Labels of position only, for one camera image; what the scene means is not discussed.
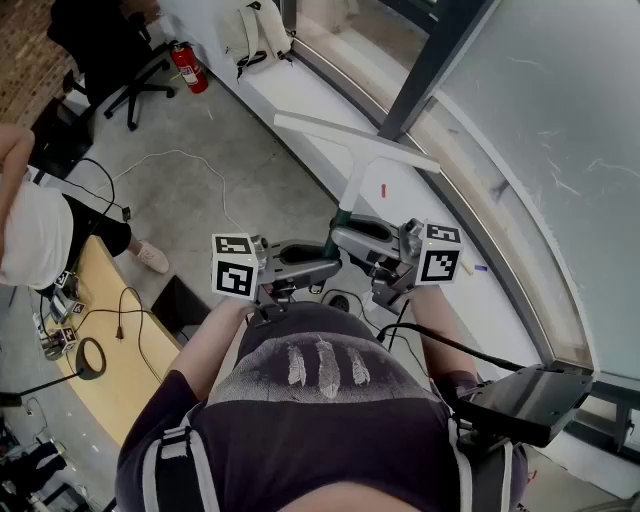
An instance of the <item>black shorts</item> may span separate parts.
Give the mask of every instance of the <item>black shorts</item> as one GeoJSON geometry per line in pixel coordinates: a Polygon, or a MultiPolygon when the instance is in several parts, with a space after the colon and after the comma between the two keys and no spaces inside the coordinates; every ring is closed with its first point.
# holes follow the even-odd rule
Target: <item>black shorts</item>
{"type": "MultiPolygon", "coordinates": [[[[71,237],[71,247],[69,248],[67,264],[64,267],[65,270],[71,270],[82,251],[85,240],[91,233],[93,226],[95,226],[96,222],[98,222],[102,216],[102,213],[89,208],[86,204],[81,203],[73,197],[64,194],[63,196],[67,200],[67,203],[69,203],[71,216],[73,217],[73,236],[71,237]]],[[[129,224],[118,222],[109,217],[104,217],[100,220],[95,231],[91,234],[102,238],[107,250],[111,253],[111,256],[114,257],[122,254],[131,242],[131,228],[129,224]]],[[[51,285],[43,290],[37,291],[48,299],[51,299],[54,286],[55,285],[51,285]]]]}

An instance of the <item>black cable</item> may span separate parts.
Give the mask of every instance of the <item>black cable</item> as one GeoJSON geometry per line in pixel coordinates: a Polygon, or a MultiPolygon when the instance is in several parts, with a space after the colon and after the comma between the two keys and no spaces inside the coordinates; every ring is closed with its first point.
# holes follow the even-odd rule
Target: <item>black cable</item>
{"type": "MultiPolygon", "coordinates": [[[[65,183],[68,183],[69,185],[73,186],[73,187],[78,187],[81,188],[82,190],[84,190],[87,194],[92,195],[93,197],[96,197],[98,199],[100,199],[101,201],[104,201],[105,203],[108,203],[109,200],[105,199],[102,196],[99,196],[98,194],[94,194],[93,192],[91,192],[91,190],[89,190],[88,188],[83,187],[82,185],[78,185],[77,183],[73,183],[69,180],[65,180],[64,178],[59,178],[60,181],[64,181],[65,183]]],[[[118,203],[114,202],[113,206],[117,206],[118,208],[120,208],[121,210],[124,210],[124,207],[120,206],[118,203]]]]}
{"type": "MultiPolygon", "coordinates": [[[[362,303],[362,299],[360,299],[360,297],[358,295],[356,295],[355,293],[352,292],[348,292],[346,290],[339,290],[338,288],[332,288],[331,290],[327,290],[324,295],[322,296],[322,298],[320,299],[320,304],[324,304],[324,299],[327,296],[327,294],[331,293],[331,292],[337,292],[337,293],[345,293],[347,295],[351,295],[352,297],[355,297],[355,299],[358,301],[358,304],[360,304],[360,309],[362,311],[362,316],[364,317],[365,321],[374,329],[376,329],[377,331],[381,331],[382,328],[378,327],[376,324],[374,324],[373,322],[371,322],[367,316],[364,314],[364,304],[362,303]]],[[[402,311],[400,312],[400,316],[398,316],[398,320],[400,320],[402,318],[402,315],[404,314],[406,308],[407,308],[407,304],[409,304],[409,301],[407,301],[405,303],[405,305],[402,307],[402,311]]],[[[424,367],[422,366],[422,363],[420,362],[420,359],[418,358],[418,356],[416,356],[415,352],[413,351],[413,349],[411,348],[411,344],[409,343],[409,340],[407,338],[405,338],[404,336],[401,336],[399,334],[396,334],[396,332],[394,331],[393,334],[386,334],[386,336],[391,336],[391,341],[389,342],[389,348],[387,348],[387,352],[391,352],[391,346],[393,345],[393,339],[394,338],[400,338],[403,339],[404,342],[407,344],[407,348],[409,349],[409,352],[411,352],[411,355],[413,356],[413,358],[416,360],[416,362],[418,363],[418,366],[420,367],[420,370],[422,371],[422,373],[424,373],[424,376],[429,378],[429,374],[425,371],[424,367]]]]}
{"type": "Polygon", "coordinates": [[[465,352],[466,354],[469,354],[469,355],[471,355],[473,357],[477,357],[478,359],[482,359],[483,361],[487,361],[488,363],[494,364],[498,368],[503,368],[503,369],[508,370],[510,372],[517,372],[517,371],[522,370],[524,368],[524,366],[521,366],[521,365],[516,364],[516,363],[512,363],[511,361],[507,361],[506,359],[501,359],[499,357],[490,356],[490,355],[487,355],[487,354],[483,354],[482,352],[478,352],[477,350],[474,350],[474,349],[469,348],[469,347],[467,347],[465,345],[462,345],[461,343],[458,343],[457,341],[450,340],[449,338],[447,338],[445,336],[442,336],[441,334],[437,333],[436,331],[433,331],[431,329],[427,329],[426,327],[422,327],[421,325],[416,325],[416,324],[397,323],[397,324],[386,325],[378,333],[378,336],[377,336],[378,341],[381,341],[381,340],[384,339],[384,336],[385,336],[385,333],[386,333],[387,330],[393,329],[393,328],[399,328],[399,327],[402,327],[404,329],[411,329],[412,331],[419,332],[420,334],[422,334],[424,336],[427,336],[428,338],[431,338],[433,340],[439,341],[440,343],[444,343],[445,345],[448,345],[449,347],[458,349],[461,352],[465,352]]]}
{"type": "Polygon", "coordinates": [[[69,370],[71,370],[71,373],[77,373],[73,368],[71,368],[71,361],[69,361],[69,351],[67,350],[64,354],[67,356],[67,364],[69,365],[69,370]]]}
{"type": "Polygon", "coordinates": [[[149,315],[153,315],[153,311],[150,311],[148,309],[131,309],[129,311],[118,311],[117,309],[92,309],[91,311],[87,311],[87,314],[84,316],[84,318],[82,319],[82,321],[80,322],[80,324],[78,324],[78,327],[76,327],[76,332],[80,329],[80,327],[82,327],[82,324],[85,322],[85,320],[87,319],[87,317],[92,314],[92,313],[120,313],[122,315],[126,315],[128,313],[147,313],[149,315]]]}
{"type": "MultiPolygon", "coordinates": [[[[402,317],[404,315],[404,312],[407,310],[407,306],[409,305],[409,301],[405,301],[404,305],[402,306],[402,309],[400,310],[400,314],[398,315],[398,318],[396,319],[396,322],[400,323],[400,321],[402,320],[402,317]]],[[[389,340],[389,352],[391,352],[391,347],[393,346],[393,338],[396,337],[396,332],[398,332],[398,328],[396,327],[393,330],[393,334],[391,335],[391,339],[389,340]]]]}
{"type": "Polygon", "coordinates": [[[364,312],[364,304],[362,303],[362,299],[358,295],[353,293],[353,292],[348,292],[346,290],[340,290],[338,288],[331,288],[331,290],[327,290],[326,292],[324,292],[324,295],[320,299],[320,304],[324,304],[325,297],[331,292],[344,293],[346,295],[351,295],[352,297],[354,297],[358,301],[358,304],[360,304],[360,310],[362,311],[362,318],[364,318],[364,321],[367,322],[371,327],[373,327],[377,331],[380,331],[381,327],[378,327],[376,324],[374,324],[371,320],[369,320],[367,318],[367,315],[364,312]]]}
{"type": "MultiPolygon", "coordinates": [[[[136,290],[135,288],[132,288],[131,286],[127,286],[124,290],[122,290],[122,293],[120,293],[120,300],[118,301],[118,332],[116,334],[116,337],[118,337],[118,335],[119,335],[120,336],[119,339],[123,338],[122,325],[120,323],[120,315],[122,314],[122,297],[124,297],[124,294],[125,294],[125,292],[127,290],[130,290],[131,293],[135,294],[136,298],[138,299],[138,304],[140,304],[140,306],[142,306],[142,299],[140,298],[140,294],[138,293],[138,290],[136,290]]],[[[151,373],[153,373],[153,376],[156,378],[156,380],[158,382],[162,382],[162,379],[156,373],[156,371],[152,368],[152,366],[149,363],[148,359],[144,355],[144,352],[142,352],[142,324],[143,324],[143,322],[144,322],[144,311],[141,308],[140,309],[140,330],[138,331],[138,351],[140,352],[140,357],[142,357],[142,360],[145,362],[145,364],[147,365],[147,368],[149,368],[151,373]]]]}
{"type": "Polygon", "coordinates": [[[82,327],[82,324],[85,322],[85,320],[87,319],[87,317],[91,313],[117,313],[118,315],[126,315],[128,313],[140,313],[140,330],[138,331],[138,351],[140,352],[140,356],[142,357],[142,360],[147,365],[147,368],[149,368],[149,371],[153,374],[153,376],[156,378],[156,380],[158,382],[162,382],[162,379],[156,373],[156,371],[153,369],[153,367],[149,363],[149,360],[146,358],[146,356],[144,355],[144,352],[142,351],[142,322],[144,321],[144,313],[147,313],[149,315],[153,315],[153,311],[149,311],[149,310],[144,309],[144,308],[132,309],[130,311],[119,311],[119,310],[116,310],[116,309],[92,309],[91,311],[87,312],[87,314],[82,319],[82,321],[80,322],[78,327],[76,327],[76,332],[78,332],[80,330],[80,327],[82,327]]]}
{"type": "Polygon", "coordinates": [[[109,212],[109,210],[113,206],[113,203],[116,200],[116,189],[113,186],[113,179],[111,178],[111,175],[107,172],[107,170],[104,167],[102,167],[102,165],[100,165],[98,162],[93,160],[92,158],[82,157],[79,160],[77,160],[76,163],[82,162],[83,160],[86,161],[86,162],[91,162],[94,165],[97,165],[102,170],[102,172],[105,173],[105,175],[109,179],[109,184],[111,185],[111,201],[109,202],[109,204],[107,205],[105,210],[100,214],[100,217],[98,218],[96,223],[91,228],[91,231],[89,231],[89,234],[87,235],[87,238],[85,238],[84,242],[82,242],[82,245],[80,246],[80,250],[78,251],[78,256],[76,257],[76,260],[73,262],[73,265],[71,266],[71,272],[75,272],[76,271],[76,266],[78,264],[78,261],[80,260],[80,255],[82,254],[82,250],[84,249],[84,246],[87,244],[87,241],[89,240],[89,238],[91,238],[91,235],[93,235],[93,232],[98,227],[98,224],[100,224],[100,221],[102,219],[104,219],[104,217],[107,215],[107,213],[109,212]]]}
{"type": "Polygon", "coordinates": [[[132,288],[131,286],[127,286],[124,290],[122,290],[122,293],[120,293],[120,299],[118,299],[118,330],[116,331],[116,338],[118,338],[119,340],[121,340],[123,338],[122,335],[122,322],[121,322],[121,315],[122,315],[122,297],[124,297],[124,293],[130,290],[131,293],[134,293],[136,298],[138,299],[138,303],[140,304],[140,306],[142,307],[142,300],[140,299],[140,294],[138,293],[138,291],[135,288],[132,288]]]}
{"type": "Polygon", "coordinates": [[[44,316],[42,316],[42,301],[44,300],[44,296],[40,295],[40,326],[42,327],[42,330],[44,331],[44,334],[47,337],[47,341],[49,343],[51,343],[51,336],[49,336],[49,331],[47,331],[47,329],[44,326],[44,316]]]}

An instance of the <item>black t-shirt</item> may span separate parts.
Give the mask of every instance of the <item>black t-shirt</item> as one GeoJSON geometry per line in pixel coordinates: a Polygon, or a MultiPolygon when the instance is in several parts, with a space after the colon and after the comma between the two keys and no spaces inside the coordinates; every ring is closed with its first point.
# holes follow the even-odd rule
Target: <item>black t-shirt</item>
{"type": "MultiPolygon", "coordinates": [[[[451,392],[474,384],[458,372],[438,386],[451,392]]],[[[123,510],[144,510],[144,453],[196,405],[182,374],[170,372],[122,447],[116,492],[123,510]]],[[[447,419],[446,406],[364,324],[315,304],[251,325],[233,372],[191,413],[224,512],[276,511],[336,482],[366,485],[420,510],[459,510],[447,419]]],[[[513,462],[515,506],[526,483],[524,452],[514,451],[513,462]]]]}

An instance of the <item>white graphic print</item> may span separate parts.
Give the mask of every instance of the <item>white graphic print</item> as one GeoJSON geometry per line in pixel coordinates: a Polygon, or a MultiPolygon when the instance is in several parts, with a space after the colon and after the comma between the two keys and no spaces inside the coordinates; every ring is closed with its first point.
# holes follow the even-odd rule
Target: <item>white graphic print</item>
{"type": "Polygon", "coordinates": [[[307,372],[304,368],[302,352],[297,347],[289,346],[289,385],[299,382],[304,386],[307,381],[307,372]]]}
{"type": "Polygon", "coordinates": [[[320,338],[316,343],[318,356],[320,356],[320,370],[318,373],[318,387],[320,392],[329,400],[333,400],[340,389],[340,368],[336,361],[331,343],[327,343],[320,338]]]}
{"type": "Polygon", "coordinates": [[[360,352],[358,352],[355,348],[348,347],[347,354],[349,354],[349,358],[351,359],[351,370],[353,372],[353,382],[355,382],[358,386],[371,381],[371,376],[369,375],[369,370],[367,370],[367,366],[364,364],[362,360],[362,356],[360,352]]]}
{"type": "Polygon", "coordinates": [[[351,404],[397,398],[439,401],[379,343],[322,332],[265,340],[213,389],[207,405],[241,400],[351,404]]]}

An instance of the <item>concrete floor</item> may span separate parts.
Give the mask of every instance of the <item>concrete floor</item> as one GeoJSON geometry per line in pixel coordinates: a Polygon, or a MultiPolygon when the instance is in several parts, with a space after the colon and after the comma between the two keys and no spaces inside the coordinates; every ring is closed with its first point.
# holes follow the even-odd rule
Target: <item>concrete floor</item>
{"type": "MultiPolygon", "coordinates": [[[[174,75],[172,68],[155,82],[169,82],[174,75]]],[[[180,79],[170,83],[178,89],[173,99],[163,94],[141,97],[136,132],[130,133],[126,127],[126,107],[109,121],[97,116],[94,145],[87,156],[100,162],[112,176],[150,153],[181,149],[201,156],[224,175],[227,211],[246,232],[261,233],[272,242],[286,238],[324,240],[335,205],[272,134],[218,82],[210,81],[209,89],[198,96],[191,94],[180,79]]],[[[68,179],[90,190],[105,182],[100,170],[86,162],[80,163],[68,179]]],[[[55,179],[48,186],[59,186],[95,209],[105,207],[98,199],[55,179]]],[[[128,253],[116,259],[125,280],[140,292],[145,306],[153,304],[174,274],[214,306],[219,298],[210,291],[211,234],[237,232],[223,213],[220,179],[201,161],[169,154],[150,157],[117,180],[115,188],[116,201],[131,207],[130,224],[135,235],[164,250],[171,262],[170,272],[160,276],[128,253]]],[[[100,193],[110,198],[108,187],[100,193]]],[[[120,219],[120,211],[114,208],[110,216],[120,219]]],[[[362,296],[366,314],[376,324],[393,320],[389,313],[367,305],[368,279],[349,263],[345,262],[326,289],[333,286],[362,296]]],[[[296,292],[296,297],[317,300],[306,290],[296,292]]],[[[27,289],[20,288],[11,308],[0,312],[2,390],[23,390],[61,375],[54,363],[44,359],[35,338],[31,316],[38,299],[35,293],[30,298],[27,289]]],[[[359,306],[350,300],[357,314],[359,306]]],[[[409,339],[414,352],[420,354],[417,338],[409,339]]],[[[403,340],[396,341],[393,353],[422,385],[428,385],[403,340]]],[[[79,492],[86,492],[92,505],[101,509],[114,495],[119,447],[67,384],[33,396],[42,411],[30,400],[27,405],[33,409],[32,416],[22,408],[5,409],[4,414],[24,447],[33,443],[34,434],[45,425],[45,417],[47,427],[40,438],[54,436],[66,446],[69,467],[57,473],[44,494],[66,481],[79,492]]]]}

